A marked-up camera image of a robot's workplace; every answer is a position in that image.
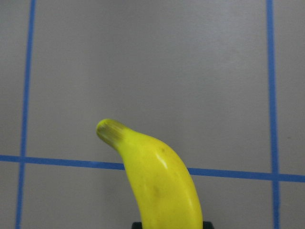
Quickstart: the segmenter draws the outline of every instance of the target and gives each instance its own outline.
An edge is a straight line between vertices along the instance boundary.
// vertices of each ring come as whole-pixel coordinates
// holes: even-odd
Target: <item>gray floor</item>
[[[30,1],[0,3],[0,155],[19,156]],[[305,175],[305,2],[274,1],[279,169]],[[264,0],[36,2],[27,156],[121,163],[104,118],[168,143],[188,167],[271,172]],[[19,164],[0,161],[0,228]],[[272,182],[193,176],[216,229],[272,229]],[[26,164],[22,229],[128,229],[122,170]],[[281,228],[305,225],[305,183],[280,182]]]

